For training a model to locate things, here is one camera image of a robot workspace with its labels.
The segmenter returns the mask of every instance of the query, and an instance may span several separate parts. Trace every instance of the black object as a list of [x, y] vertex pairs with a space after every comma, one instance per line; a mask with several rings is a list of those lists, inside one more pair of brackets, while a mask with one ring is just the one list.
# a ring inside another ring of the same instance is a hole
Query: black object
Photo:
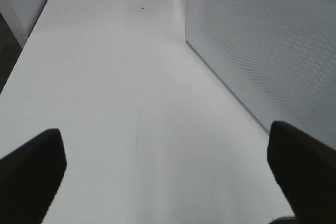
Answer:
[[38, 224], [66, 169], [58, 129], [42, 132], [0, 160], [0, 223]]
[[286, 122], [274, 122], [268, 164], [300, 224], [336, 223], [336, 151]]

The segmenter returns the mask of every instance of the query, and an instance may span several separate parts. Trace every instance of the tabletop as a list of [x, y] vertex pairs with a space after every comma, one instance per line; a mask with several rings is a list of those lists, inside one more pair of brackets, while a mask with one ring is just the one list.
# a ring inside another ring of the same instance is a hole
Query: tabletop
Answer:
[[293, 215], [268, 133], [185, 42], [183, 0], [49, 0], [0, 95], [0, 157], [51, 127], [67, 169], [44, 223]]

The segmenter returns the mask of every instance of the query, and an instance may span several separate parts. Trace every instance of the gray privacy screen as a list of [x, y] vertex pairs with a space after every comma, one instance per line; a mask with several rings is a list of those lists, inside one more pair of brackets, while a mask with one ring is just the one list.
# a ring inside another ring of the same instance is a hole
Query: gray privacy screen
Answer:
[[336, 0], [187, 0], [186, 39], [266, 128], [336, 148]]

